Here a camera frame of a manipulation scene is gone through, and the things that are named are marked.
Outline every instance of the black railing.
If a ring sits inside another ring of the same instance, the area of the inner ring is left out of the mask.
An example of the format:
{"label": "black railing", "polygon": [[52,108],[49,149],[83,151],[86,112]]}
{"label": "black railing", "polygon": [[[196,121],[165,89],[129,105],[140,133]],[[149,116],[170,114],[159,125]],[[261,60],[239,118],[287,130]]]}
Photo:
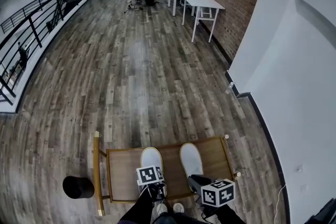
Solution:
{"label": "black railing", "polygon": [[18,10],[16,13],[14,13],[10,18],[6,19],[1,24],[1,29],[4,32],[8,32],[15,26],[17,26],[24,18],[26,18],[32,11],[34,11],[37,7],[40,7],[42,10],[42,4],[46,0],[34,0]]}
{"label": "black railing", "polygon": [[[81,1],[46,0],[17,23],[5,37],[0,44],[0,83],[2,85],[0,102],[6,101],[13,105],[9,97],[16,97],[15,87],[26,67],[29,66],[29,61],[36,51],[42,48],[48,34]],[[33,19],[32,17],[40,10],[42,13]]]}

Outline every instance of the foot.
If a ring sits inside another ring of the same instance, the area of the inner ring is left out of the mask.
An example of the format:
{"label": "foot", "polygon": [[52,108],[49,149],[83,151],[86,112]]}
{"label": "foot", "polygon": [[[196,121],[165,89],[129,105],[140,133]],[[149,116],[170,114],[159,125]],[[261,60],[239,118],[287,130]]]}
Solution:
{"label": "foot", "polygon": [[175,203],[173,206],[174,213],[184,213],[184,206],[179,202]]}
{"label": "foot", "polygon": [[167,206],[165,204],[158,204],[157,208],[156,208],[156,212],[158,212],[157,214],[158,215],[161,215],[163,213],[167,213],[168,212],[168,209],[167,209]]}
{"label": "foot", "polygon": [[[161,153],[155,148],[155,147],[146,147],[142,153],[141,153],[141,167],[151,166],[155,165],[156,167],[159,167],[162,172],[162,176],[164,178],[163,174],[163,162]],[[167,196],[167,188],[166,186],[163,187],[163,195]]]}
{"label": "foot", "polygon": [[194,144],[185,143],[181,146],[180,159],[187,178],[204,174],[201,155]]}

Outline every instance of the cable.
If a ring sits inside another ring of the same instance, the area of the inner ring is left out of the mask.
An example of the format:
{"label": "cable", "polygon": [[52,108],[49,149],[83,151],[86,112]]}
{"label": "cable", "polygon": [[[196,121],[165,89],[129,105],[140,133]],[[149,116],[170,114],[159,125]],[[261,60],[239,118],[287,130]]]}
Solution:
{"label": "cable", "polygon": [[280,193],[285,188],[285,186],[286,186],[286,184],[282,187],[282,189],[279,191],[279,194],[278,194],[278,201],[277,201],[277,205],[275,206],[276,213],[275,213],[275,216],[274,216],[274,224],[276,224],[276,218],[277,218],[277,214],[278,214],[278,204],[279,204],[279,201],[280,201]]}

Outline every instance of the hardwood plank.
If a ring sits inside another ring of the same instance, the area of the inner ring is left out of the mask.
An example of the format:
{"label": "hardwood plank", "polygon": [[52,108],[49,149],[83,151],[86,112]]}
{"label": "hardwood plank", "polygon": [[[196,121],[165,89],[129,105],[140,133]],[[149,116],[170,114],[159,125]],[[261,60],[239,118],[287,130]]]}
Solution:
{"label": "hardwood plank", "polygon": [[[92,180],[92,134],[100,147],[160,146],[229,134],[237,181],[230,206],[247,223],[272,223],[280,181],[247,98],[225,94],[229,67],[194,18],[166,0],[142,12],[127,0],[90,0],[47,49],[17,115],[0,115],[0,220],[3,223],[117,223],[131,205],[72,200],[62,181]],[[103,193],[106,165],[101,160]],[[278,223],[285,223],[283,198]],[[201,218],[192,199],[186,212]]]}

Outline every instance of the wooden chair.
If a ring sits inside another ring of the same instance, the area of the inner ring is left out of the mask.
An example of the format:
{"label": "wooden chair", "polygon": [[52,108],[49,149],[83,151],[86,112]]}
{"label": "wooden chair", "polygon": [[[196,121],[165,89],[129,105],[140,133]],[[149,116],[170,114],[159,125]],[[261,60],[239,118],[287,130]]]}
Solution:
{"label": "wooden chair", "polygon": [[[204,175],[210,178],[227,178],[235,180],[227,155],[226,141],[222,137],[210,137],[192,141],[202,157]],[[167,185],[167,200],[180,199],[194,194],[191,192],[183,166],[180,161],[180,148],[183,143],[157,146],[163,161],[163,176]],[[135,170],[141,166],[140,156],[144,148],[126,148],[117,150],[99,149],[99,132],[93,138],[93,172],[98,214],[105,215],[103,200],[110,202],[135,203],[139,197]],[[101,191],[99,157],[106,159],[107,185],[109,194],[103,196]]]}

